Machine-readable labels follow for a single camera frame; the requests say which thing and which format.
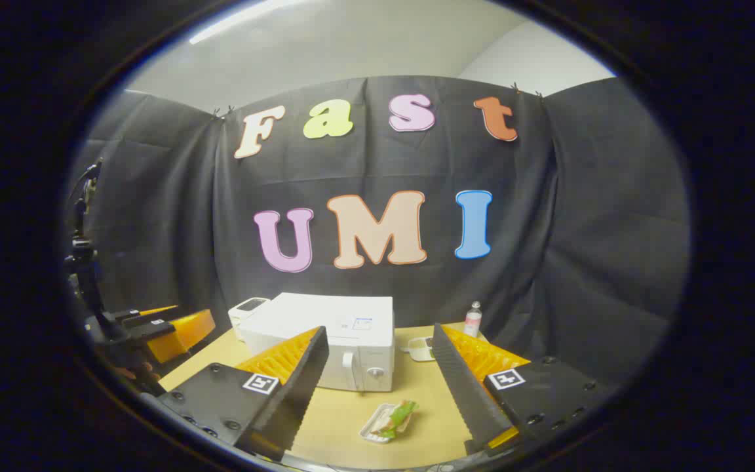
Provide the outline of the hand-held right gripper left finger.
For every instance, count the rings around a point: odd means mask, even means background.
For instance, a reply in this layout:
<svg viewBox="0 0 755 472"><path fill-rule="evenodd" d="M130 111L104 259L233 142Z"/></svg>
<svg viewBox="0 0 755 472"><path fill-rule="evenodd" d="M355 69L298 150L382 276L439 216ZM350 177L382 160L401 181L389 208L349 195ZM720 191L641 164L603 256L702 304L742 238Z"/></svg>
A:
<svg viewBox="0 0 755 472"><path fill-rule="evenodd" d="M228 447L279 461L291 449L329 356L324 326L236 366L210 363L155 398Z"/></svg>

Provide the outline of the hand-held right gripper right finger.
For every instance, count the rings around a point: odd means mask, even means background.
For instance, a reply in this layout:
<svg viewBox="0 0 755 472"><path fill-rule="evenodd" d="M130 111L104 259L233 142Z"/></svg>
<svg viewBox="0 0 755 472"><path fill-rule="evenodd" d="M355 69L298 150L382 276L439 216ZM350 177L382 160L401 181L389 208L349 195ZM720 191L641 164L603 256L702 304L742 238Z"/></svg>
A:
<svg viewBox="0 0 755 472"><path fill-rule="evenodd" d="M435 325L433 353L473 451L527 454L581 425L614 389L551 356L530 361Z"/></svg>

